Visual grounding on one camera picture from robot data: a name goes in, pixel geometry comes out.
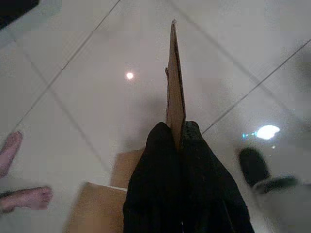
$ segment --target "white floor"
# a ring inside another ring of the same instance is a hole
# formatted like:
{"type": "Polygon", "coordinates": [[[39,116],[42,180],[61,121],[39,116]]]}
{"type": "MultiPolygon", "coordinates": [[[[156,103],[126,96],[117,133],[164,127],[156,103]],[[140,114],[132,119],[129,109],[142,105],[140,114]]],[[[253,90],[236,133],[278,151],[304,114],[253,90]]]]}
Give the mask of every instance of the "white floor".
{"type": "Polygon", "coordinates": [[[24,133],[0,188],[48,184],[54,198],[47,211],[4,216],[1,232],[61,232],[79,185],[108,185],[115,155],[141,148],[165,120],[174,18],[187,120],[236,179],[256,232],[269,232],[237,152],[256,146],[274,175],[311,182],[310,9],[309,0],[42,0],[0,31],[0,143],[24,133]],[[280,128],[272,140],[242,138],[267,124],[280,128]]]}

